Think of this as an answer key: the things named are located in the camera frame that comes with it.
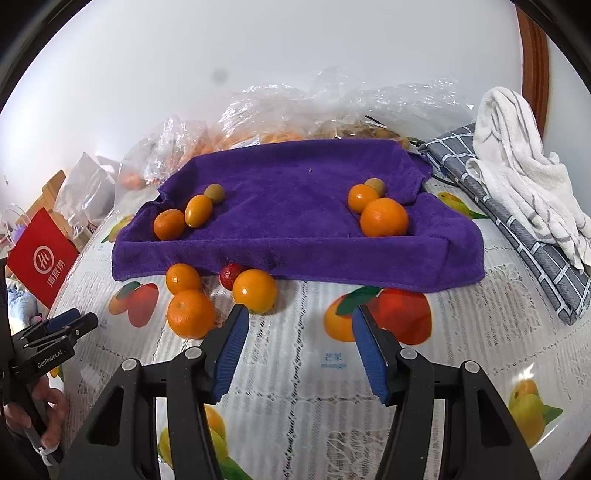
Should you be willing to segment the grey checked cloth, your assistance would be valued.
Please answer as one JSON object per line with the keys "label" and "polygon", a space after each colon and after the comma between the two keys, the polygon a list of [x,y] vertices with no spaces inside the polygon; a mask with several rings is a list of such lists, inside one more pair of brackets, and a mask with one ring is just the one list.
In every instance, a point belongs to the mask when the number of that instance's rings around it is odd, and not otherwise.
{"label": "grey checked cloth", "polygon": [[421,144],[419,151],[495,223],[530,268],[559,319],[574,324],[590,306],[589,275],[575,269],[558,248],[535,239],[470,176],[466,161],[474,156],[473,133],[474,126],[467,125]]}

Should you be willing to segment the small orange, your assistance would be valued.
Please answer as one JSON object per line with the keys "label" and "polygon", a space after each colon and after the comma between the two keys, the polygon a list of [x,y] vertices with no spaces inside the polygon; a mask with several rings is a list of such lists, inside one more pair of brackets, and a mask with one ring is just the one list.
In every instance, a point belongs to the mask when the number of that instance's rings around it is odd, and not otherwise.
{"label": "small orange", "polygon": [[356,184],[349,189],[348,203],[349,209],[356,214],[362,214],[367,204],[380,198],[379,193],[367,184]]}

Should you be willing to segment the oval kumquat orange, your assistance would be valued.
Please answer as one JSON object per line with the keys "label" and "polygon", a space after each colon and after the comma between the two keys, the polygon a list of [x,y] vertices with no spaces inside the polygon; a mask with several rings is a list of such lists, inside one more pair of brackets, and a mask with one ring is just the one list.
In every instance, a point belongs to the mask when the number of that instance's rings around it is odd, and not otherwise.
{"label": "oval kumquat orange", "polygon": [[240,273],[233,283],[235,303],[245,305],[250,312],[266,314],[276,303],[279,290],[276,280],[266,271],[249,269]]}

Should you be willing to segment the brown wooden door frame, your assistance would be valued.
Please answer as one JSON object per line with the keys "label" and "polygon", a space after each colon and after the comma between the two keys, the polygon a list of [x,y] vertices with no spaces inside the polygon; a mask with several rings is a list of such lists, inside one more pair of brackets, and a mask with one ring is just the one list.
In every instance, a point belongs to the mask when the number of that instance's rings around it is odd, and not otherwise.
{"label": "brown wooden door frame", "polygon": [[517,7],[516,12],[523,51],[522,96],[529,102],[539,133],[543,136],[550,91],[547,35],[521,8]]}

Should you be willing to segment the oval kumquat on towel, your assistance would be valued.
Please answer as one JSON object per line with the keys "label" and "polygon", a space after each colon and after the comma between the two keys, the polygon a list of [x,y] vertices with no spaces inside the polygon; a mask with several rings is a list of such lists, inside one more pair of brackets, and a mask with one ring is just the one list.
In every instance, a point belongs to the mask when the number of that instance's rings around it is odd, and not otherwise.
{"label": "oval kumquat on towel", "polygon": [[213,202],[204,194],[193,196],[184,211],[184,220],[188,227],[196,229],[204,226],[211,217]]}

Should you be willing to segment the purple towel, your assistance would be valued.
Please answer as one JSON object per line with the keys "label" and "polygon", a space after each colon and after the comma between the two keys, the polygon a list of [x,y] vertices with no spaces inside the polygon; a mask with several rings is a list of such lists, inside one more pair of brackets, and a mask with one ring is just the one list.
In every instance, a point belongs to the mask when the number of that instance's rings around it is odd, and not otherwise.
{"label": "purple towel", "polygon": [[[478,226],[426,191],[430,164],[388,140],[308,140],[197,156],[164,182],[117,236],[118,281],[164,273],[186,263],[216,273],[235,262],[295,280],[433,293],[485,275]],[[382,179],[408,212],[401,237],[363,236],[346,204],[356,183]],[[225,199],[204,227],[161,241],[156,216],[183,209],[212,183]]]}

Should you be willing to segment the clear bag of oranges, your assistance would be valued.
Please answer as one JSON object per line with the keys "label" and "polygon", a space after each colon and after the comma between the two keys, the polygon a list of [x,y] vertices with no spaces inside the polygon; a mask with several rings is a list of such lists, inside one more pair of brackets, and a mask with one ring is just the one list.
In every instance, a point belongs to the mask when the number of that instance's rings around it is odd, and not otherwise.
{"label": "clear bag of oranges", "polygon": [[314,110],[304,91],[268,84],[235,93],[211,125],[170,116],[125,154],[117,187],[127,192],[159,185],[196,156],[304,140],[315,127]]}

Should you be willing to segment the tan longan fruit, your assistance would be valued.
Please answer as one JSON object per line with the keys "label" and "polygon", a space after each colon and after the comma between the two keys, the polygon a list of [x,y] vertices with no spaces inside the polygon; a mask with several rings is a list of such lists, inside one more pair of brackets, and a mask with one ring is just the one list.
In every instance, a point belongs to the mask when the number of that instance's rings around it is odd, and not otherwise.
{"label": "tan longan fruit", "polygon": [[386,194],[386,184],[383,180],[377,177],[369,178],[365,181],[365,184],[372,187],[380,197],[384,197]]}

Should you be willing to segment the small red apple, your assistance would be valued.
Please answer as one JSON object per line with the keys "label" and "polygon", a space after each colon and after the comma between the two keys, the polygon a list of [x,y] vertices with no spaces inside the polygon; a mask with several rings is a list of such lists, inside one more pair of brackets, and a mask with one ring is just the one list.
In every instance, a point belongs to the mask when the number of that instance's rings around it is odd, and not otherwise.
{"label": "small red apple", "polygon": [[235,285],[235,280],[238,278],[242,272],[245,272],[246,267],[239,263],[229,263],[225,265],[221,272],[218,274],[219,282],[221,283],[222,287],[228,291],[233,289],[233,285]]}

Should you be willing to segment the white plastic bag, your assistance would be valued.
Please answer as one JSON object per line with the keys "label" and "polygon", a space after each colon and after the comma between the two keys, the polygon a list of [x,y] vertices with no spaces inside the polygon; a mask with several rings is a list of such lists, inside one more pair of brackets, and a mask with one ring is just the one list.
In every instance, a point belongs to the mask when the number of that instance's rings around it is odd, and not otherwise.
{"label": "white plastic bag", "polygon": [[96,229],[114,205],[119,163],[83,153],[66,175],[53,207],[73,231]]}

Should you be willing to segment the small mandarin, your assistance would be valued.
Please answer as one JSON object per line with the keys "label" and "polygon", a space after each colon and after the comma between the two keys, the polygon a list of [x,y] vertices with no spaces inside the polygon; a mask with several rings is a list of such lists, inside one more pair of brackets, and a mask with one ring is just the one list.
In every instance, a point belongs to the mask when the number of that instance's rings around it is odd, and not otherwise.
{"label": "small mandarin", "polygon": [[366,237],[405,235],[409,227],[406,209],[391,198],[379,198],[367,204],[360,217],[360,228]]}

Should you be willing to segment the white striped towel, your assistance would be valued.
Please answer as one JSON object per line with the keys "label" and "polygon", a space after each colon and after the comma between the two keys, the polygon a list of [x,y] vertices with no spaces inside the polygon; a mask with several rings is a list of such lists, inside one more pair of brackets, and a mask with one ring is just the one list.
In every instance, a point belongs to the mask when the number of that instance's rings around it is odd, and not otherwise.
{"label": "white striped towel", "polygon": [[579,271],[590,265],[590,217],[574,196],[566,165],[544,152],[529,103],[494,87],[483,96],[467,172],[538,241],[559,247]]}

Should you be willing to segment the tan longan on towel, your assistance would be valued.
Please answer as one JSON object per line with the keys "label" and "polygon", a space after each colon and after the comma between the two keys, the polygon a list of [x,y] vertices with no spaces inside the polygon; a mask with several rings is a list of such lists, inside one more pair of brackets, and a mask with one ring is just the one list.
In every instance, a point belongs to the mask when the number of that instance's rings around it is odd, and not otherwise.
{"label": "tan longan on towel", "polygon": [[208,185],[204,190],[204,196],[206,196],[209,200],[211,200],[214,204],[221,203],[225,198],[225,191],[221,184],[219,183],[212,183]]}

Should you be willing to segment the red paper gift bag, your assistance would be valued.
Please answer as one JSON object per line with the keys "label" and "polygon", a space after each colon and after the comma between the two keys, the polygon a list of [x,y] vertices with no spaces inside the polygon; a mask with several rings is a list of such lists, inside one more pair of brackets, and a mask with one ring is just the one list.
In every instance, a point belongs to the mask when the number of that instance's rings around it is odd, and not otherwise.
{"label": "red paper gift bag", "polygon": [[78,257],[49,213],[40,209],[8,254],[7,266],[47,308],[51,308]]}

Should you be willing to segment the mandarin on towel left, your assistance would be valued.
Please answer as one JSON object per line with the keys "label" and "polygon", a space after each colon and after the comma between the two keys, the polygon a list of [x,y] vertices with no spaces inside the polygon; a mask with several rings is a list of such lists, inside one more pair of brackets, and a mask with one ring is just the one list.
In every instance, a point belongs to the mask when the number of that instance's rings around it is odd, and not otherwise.
{"label": "mandarin on towel left", "polygon": [[183,234],[185,226],[184,213],[178,209],[168,209],[156,216],[152,230],[160,241],[172,241]]}

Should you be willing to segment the round mandarin orange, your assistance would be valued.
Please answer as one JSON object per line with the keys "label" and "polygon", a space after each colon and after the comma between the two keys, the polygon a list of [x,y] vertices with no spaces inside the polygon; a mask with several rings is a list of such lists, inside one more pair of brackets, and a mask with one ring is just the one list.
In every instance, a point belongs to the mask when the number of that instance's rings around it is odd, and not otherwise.
{"label": "round mandarin orange", "polygon": [[201,277],[197,270],[185,263],[171,265],[165,274],[168,291],[176,295],[185,290],[200,290]]}

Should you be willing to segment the large orange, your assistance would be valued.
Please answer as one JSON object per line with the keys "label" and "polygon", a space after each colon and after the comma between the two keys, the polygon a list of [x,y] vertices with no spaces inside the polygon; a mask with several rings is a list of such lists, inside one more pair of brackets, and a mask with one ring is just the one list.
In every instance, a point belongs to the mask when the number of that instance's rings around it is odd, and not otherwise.
{"label": "large orange", "polygon": [[184,290],[169,302],[166,320],[170,329],[184,339],[202,339],[215,325],[214,304],[198,290]]}

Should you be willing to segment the clear bag of longans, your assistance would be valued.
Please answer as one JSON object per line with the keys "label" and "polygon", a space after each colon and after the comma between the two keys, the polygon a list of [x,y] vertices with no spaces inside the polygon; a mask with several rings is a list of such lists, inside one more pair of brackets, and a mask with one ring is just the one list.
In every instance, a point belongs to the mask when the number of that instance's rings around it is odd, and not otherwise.
{"label": "clear bag of longans", "polygon": [[446,77],[372,86],[329,67],[315,76],[308,97],[332,120],[374,122],[420,142],[471,124],[475,115],[474,104]]}

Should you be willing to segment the wooden chair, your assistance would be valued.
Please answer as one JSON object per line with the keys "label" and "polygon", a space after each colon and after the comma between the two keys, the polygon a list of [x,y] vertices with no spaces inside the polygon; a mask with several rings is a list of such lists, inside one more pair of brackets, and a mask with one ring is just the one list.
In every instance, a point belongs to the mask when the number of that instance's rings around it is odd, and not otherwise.
{"label": "wooden chair", "polygon": [[53,212],[53,207],[58,195],[58,192],[66,179],[66,175],[63,170],[59,170],[54,174],[49,181],[47,181],[41,188],[41,195],[35,200],[35,202],[29,207],[26,215],[29,219],[41,209],[45,209],[48,213]]}

